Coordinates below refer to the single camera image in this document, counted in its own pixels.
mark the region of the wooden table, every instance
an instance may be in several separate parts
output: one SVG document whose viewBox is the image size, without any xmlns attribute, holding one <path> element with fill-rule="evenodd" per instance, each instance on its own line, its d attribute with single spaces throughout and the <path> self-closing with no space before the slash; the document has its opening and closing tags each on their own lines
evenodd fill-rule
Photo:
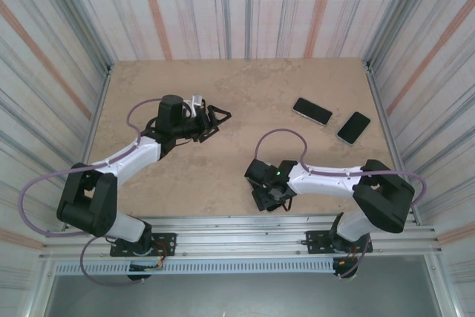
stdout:
<svg viewBox="0 0 475 317">
<path fill-rule="evenodd" d="M 125 124 L 129 109 L 144 99 L 202 94 L 206 103 L 232 113 L 220 132 L 202 144 L 174 148 L 163 160 L 143 169 L 119 190 L 119 209 L 130 215 L 268 215 L 259 212 L 244 172 L 259 138 L 274 128 L 291 128 L 309 143 L 306 162 L 314 166 L 358 166 L 373 158 L 391 166 L 376 107 L 359 59 L 271 59 L 119 62 L 114 67 L 90 162 L 101 160 L 134 140 Z M 326 127 L 292 111 L 304 97 L 333 112 Z M 336 132 L 354 111 L 371 120 L 353 146 Z M 145 128 L 157 115 L 157 103 L 137 109 L 131 120 Z M 297 160 L 301 141 L 289 133 L 273 134 L 259 158 L 278 165 Z M 292 211 L 271 214 L 335 213 L 351 209 L 350 200 L 301 195 Z"/>
</svg>

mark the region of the purple cable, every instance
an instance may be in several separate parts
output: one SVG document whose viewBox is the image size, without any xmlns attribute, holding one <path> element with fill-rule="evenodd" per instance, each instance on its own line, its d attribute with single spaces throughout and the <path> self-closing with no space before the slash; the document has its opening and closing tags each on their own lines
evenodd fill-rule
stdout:
<svg viewBox="0 0 475 317">
<path fill-rule="evenodd" d="M 161 98 L 153 98 L 153 99 L 147 99 L 147 100 L 144 100 L 143 102 L 140 102 L 136 105 L 134 105 L 132 107 L 132 109 L 128 112 L 127 114 L 127 119 L 125 120 L 127 125 L 130 126 L 131 128 L 133 128 L 136 133 L 137 133 L 137 141 L 136 141 L 136 145 L 132 146 L 129 150 L 127 150 L 126 152 L 124 152 L 123 154 L 121 155 L 118 155 L 117 157 L 115 157 L 114 159 L 112 159 L 110 162 L 109 162 L 109 165 L 112 164 L 112 163 L 115 163 L 121 159 L 123 159 L 124 157 L 126 157 L 127 155 L 129 155 L 131 152 L 133 152 L 137 146 L 140 144 L 140 137 L 141 137 L 141 134 L 140 134 L 140 129 L 138 127 L 136 127 L 134 124 L 132 124 L 130 122 L 130 118 L 131 118 L 131 115 L 132 113 L 134 113 L 134 111 L 139 108 L 141 105 L 144 105 L 146 103 L 150 103 L 150 102 L 158 102 L 160 101 Z M 28 219 L 27 215 L 24 213 L 24 207 L 23 207 L 23 202 L 24 202 L 24 196 L 27 192 L 27 190 L 32 186 L 34 185 L 35 183 L 38 183 L 39 181 L 42 181 L 42 180 L 46 180 L 48 178 L 52 178 L 52 177 L 56 177 L 56 176 L 60 176 L 62 174 L 74 174 L 74 173 L 77 173 L 77 172 L 84 172 L 84 171 L 89 171 L 89 170 L 94 170 L 94 169 L 100 169 L 104 166 L 107 166 L 107 163 L 99 163 L 97 165 L 90 165 L 90 166 L 86 166 L 86 167 L 79 167 L 79 168 L 76 168 L 76 169 L 68 169 L 68 170 L 62 170 L 62 171 L 56 171 L 56 172 L 53 172 L 53 173 L 50 173 L 50 174 L 45 174 L 43 176 L 40 176 L 40 177 L 37 177 L 33 180 L 31 180 L 30 182 L 28 182 L 26 185 L 24 185 L 24 187 L 22 188 L 22 190 L 20 191 L 19 193 L 19 196 L 18 196 L 18 212 L 20 214 L 20 217 L 22 217 L 22 220 L 24 221 L 24 223 L 30 227 L 30 229 L 32 229 L 34 232 L 37 232 L 41 235 L 44 235 L 45 237 L 49 237 L 49 238 L 55 238 L 55 237 L 76 237 L 78 235 L 86 235 L 88 233 L 86 232 L 73 232 L 73 233 L 59 233 L 59 232 L 48 232 L 46 230 L 43 230 L 43 229 L 40 229 L 39 227 L 35 226 L 33 223 L 31 223 L 31 220 Z"/>
<path fill-rule="evenodd" d="M 348 177 L 348 176 L 358 177 L 358 176 L 375 176 L 375 175 L 381 175 L 381 174 L 401 174 L 403 176 L 413 177 L 413 178 L 416 178 L 417 180 L 419 180 L 421 182 L 422 188 L 421 188 L 421 191 L 420 191 L 419 195 L 417 196 L 417 198 L 411 203 L 410 206 L 412 208 L 424 197 L 425 192 L 428 189 L 428 185 L 427 185 L 427 183 L 425 182 L 425 180 L 422 176 L 420 176 L 418 174 L 415 174 L 413 172 L 407 172 L 407 171 L 379 170 L 379 171 L 365 171 L 365 172 L 350 172 L 349 174 L 345 174 L 345 173 L 337 173 L 337 172 L 333 173 L 333 172 L 310 170 L 308 168 L 308 166 L 305 165 L 305 162 L 304 162 L 305 154 L 307 153 L 307 149 L 308 149 L 307 141 L 305 140 L 305 138 L 302 135 L 300 135 L 297 131 L 294 131 L 292 129 L 279 128 L 279 129 L 274 129 L 274 130 L 271 130 L 271 131 L 268 131 L 267 133 L 265 133 L 262 136 L 262 138 L 259 139 L 258 144 L 255 147 L 255 151 L 254 151 L 254 158 L 255 159 L 258 158 L 259 147 L 261 146 L 261 143 L 263 142 L 263 140 L 266 137 L 268 137 L 270 134 L 274 134 L 274 133 L 277 133 L 279 131 L 286 131 L 288 133 L 294 134 L 297 137 L 299 137 L 300 140 L 302 140 L 302 143 L 304 143 L 304 150 L 302 151 L 302 154 L 300 155 L 299 162 L 302 165 L 302 167 L 304 168 L 304 170 L 309 172 L 310 174 L 317 174 L 319 176 L 327 176 L 327 177 Z M 364 246 L 363 252 L 362 252 L 361 256 L 359 257 L 358 261 L 356 262 L 356 264 L 351 269 L 349 269 L 345 273 L 341 274 L 340 278 L 344 278 L 346 275 L 350 274 L 354 269 L 356 269 L 358 267 L 358 265 L 363 260 L 364 255 L 366 254 L 368 246 L 370 245 L 370 240 L 371 240 L 371 238 L 370 238 L 370 235 L 368 234 L 368 237 L 367 237 L 367 240 L 366 240 L 366 245 Z"/>
<path fill-rule="evenodd" d="M 140 280 L 127 281 L 127 282 L 104 282 L 104 281 L 96 280 L 95 278 L 93 278 L 92 276 L 88 274 L 88 272 L 84 268 L 84 255 L 86 253 L 86 249 L 88 248 L 88 246 L 90 246 L 91 243 L 95 241 L 96 239 L 99 239 L 99 237 L 93 237 L 92 239 L 89 240 L 89 242 L 86 243 L 86 245 L 84 245 L 84 248 L 82 248 L 81 255 L 79 256 L 79 267 L 81 268 L 82 274 L 86 278 L 88 278 L 89 281 L 92 281 L 95 284 L 98 284 L 104 287 L 124 287 L 124 286 L 131 286 L 131 285 L 138 284 Z"/>
</svg>

